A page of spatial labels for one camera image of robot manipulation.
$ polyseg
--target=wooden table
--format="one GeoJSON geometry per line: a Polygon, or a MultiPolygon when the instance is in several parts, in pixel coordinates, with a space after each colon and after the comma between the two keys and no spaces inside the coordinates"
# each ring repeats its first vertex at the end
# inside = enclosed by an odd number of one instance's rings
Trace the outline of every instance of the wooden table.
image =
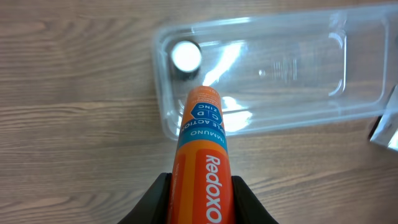
{"type": "MultiPolygon", "coordinates": [[[[0,1],[0,222],[117,223],[172,170],[156,28],[363,3],[0,1]]],[[[232,172],[280,223],[398,223],[398,154],[368,143],[372,122],[229,138],[232,172]]]]}

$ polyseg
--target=blue label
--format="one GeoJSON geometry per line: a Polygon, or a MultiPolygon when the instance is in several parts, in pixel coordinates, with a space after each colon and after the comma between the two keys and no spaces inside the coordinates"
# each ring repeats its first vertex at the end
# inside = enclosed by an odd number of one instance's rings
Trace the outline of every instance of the blue label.
{"type": "Polygon", "coordinates": [[[192,119],[186,122],[185,125],[181,127],[180,133],[184,134],[193,128],[210,128],[225,136],[224,128],[220,124],[214,121],[210,121],[208,119],[192,119]]]}
{"type": "Polygon", "coordinates": [[[225,136],[211,128],[193,128],[180,136],[178,148],[194,140],[209,140],[219,144],[228,152],[225,136]]]}
{"type": "Polygon", "coordinates": [[[192,111],[194,119],[181,126],[178,148],[194,140],[209,140],[227,151],[223,117],[217,107],[210,103],[197,103],[192,111]]]}
{"type": "Polygon", "coordinates": [[[223,122],[223,118],[221,117],[221,113],[218,108],[209,103],[197,103],[193,107],[191,114],[195,119],[209,119],[217,124],[221,124],[223,122]]]}

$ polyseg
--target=redoxon tube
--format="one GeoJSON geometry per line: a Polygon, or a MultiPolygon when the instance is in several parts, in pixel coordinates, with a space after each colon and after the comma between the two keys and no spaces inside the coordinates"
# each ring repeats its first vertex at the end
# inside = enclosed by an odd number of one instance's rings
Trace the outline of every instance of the redoxon tube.
{"type": "Polygon", "coordinates": [[[208,86],[193,89],[185,105],[167,223],[235,223],[221,99],[208,86]]]}

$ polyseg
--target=white round object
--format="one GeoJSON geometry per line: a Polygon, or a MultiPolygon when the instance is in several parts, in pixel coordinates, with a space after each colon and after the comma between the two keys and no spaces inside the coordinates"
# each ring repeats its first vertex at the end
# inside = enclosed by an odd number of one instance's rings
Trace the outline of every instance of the white round object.
{"type": "Polygon", "coordinates": [[[186,40],[173,47],[171,57],[174,65],[183,72],[193,72],[201,64],[201,53],[198,46],[186,40]]]}

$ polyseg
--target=transparent tray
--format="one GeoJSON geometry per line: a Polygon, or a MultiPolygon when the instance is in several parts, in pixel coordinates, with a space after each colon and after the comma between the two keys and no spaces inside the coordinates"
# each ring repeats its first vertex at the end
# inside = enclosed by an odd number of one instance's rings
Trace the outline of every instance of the transparent tray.
{"type": "Polygon", "coordinates": [[[165,134],[177,139],[187,93],[222,96],[227,135],[383,114],[398,81],[398,4],[244,17],[161,29],[153,58],[165,134]],[[198,73],[170,63],[180,41],[196,43],[198,73]]]}

